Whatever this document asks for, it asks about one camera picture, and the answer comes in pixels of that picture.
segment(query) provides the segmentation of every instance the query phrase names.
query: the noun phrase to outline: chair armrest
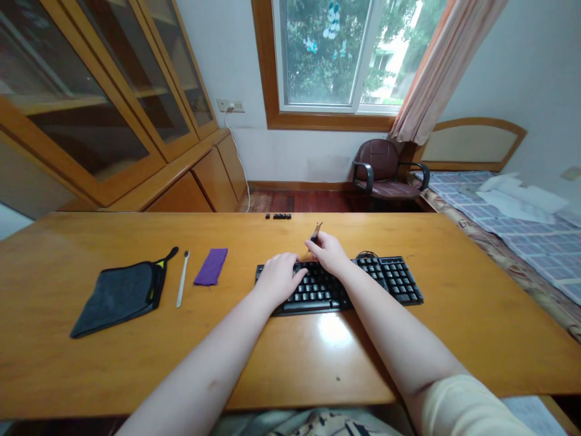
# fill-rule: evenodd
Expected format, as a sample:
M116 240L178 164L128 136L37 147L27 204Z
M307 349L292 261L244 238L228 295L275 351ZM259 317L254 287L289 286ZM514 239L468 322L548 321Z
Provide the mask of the chair armrest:
M415 165L416 167L420 167L422 169L422 173L424 173L424 181L422 185L419 187L420 191L423 191L428 187L430 184L430 169L424 165L423 163L416 163L416 162L398 162L398 166L400 165Z
M365 192L371 194L373 190L373 168L368 163L354 162L353 163L353 184L355 185L355 180L357 179L357 167L364 167L367 171L367 185L365 186Z

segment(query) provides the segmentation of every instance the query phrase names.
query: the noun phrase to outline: wooden headboard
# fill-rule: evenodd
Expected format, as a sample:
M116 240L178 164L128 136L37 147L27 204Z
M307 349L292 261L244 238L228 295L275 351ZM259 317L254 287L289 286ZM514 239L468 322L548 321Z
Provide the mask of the wooden headboard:
M522 127L496 118L445 121L436 124L413 161L438 171L500 171L526 135Z

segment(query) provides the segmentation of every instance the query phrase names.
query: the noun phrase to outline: black keyboard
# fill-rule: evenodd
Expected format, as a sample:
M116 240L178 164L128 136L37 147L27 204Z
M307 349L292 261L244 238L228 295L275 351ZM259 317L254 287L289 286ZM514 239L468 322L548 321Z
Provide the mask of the black keyboard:
M424 302L424 296L402 257L363 257L352 262L373 277L404 306ZM264 265L257 266L256 280L263 268ZM329 274L319 262L295 263L295 272L302 268L307 268L309 272L289 299L276 308L272 316L337 312L353 308L341 282Z

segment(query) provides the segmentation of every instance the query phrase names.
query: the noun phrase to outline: tree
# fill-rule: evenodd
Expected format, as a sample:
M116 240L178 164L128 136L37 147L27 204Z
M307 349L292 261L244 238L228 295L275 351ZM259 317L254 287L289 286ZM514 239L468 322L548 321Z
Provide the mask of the tree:
M422 12L419 14L415 27L408 27L405 30L404 38L408 39L410 44L395 81L392 97L405 99L425 51L430 45L446 3L447 0L424 0Z
M340 30L335 39L328 39L323 37L323 31L329 25L329 2L330 0L286 1L288 94L293 103L350 102L369 2L340 0ZM409 26L415 5L416 0L386 0L382 15L382 28L386 30L385 41L394 38ZM307 39L317 44L316 53L307 51L304 43ZM346 47L344 56L341 56L343 41L346 42ZM389 74L393 73L372 69L365 91L379 89Z

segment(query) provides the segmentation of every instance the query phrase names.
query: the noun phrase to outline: wooden drawer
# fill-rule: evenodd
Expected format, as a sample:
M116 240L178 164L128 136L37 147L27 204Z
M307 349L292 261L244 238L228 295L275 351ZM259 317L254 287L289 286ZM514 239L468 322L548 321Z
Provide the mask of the wooden drawer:
M238 200L215 147L192 168L195 178L216 212L235 212Z
M185 173L146 212L212 212L192 173Z
M246 177L244 175L244 169L242 164L238 159L238 149L236 149L236 144L232 139L232 135L226 136L217 145L220 156L222 157L222 162L224 162L224 167L234 188L234 194L238 201L242 200L242 197L246 194Z

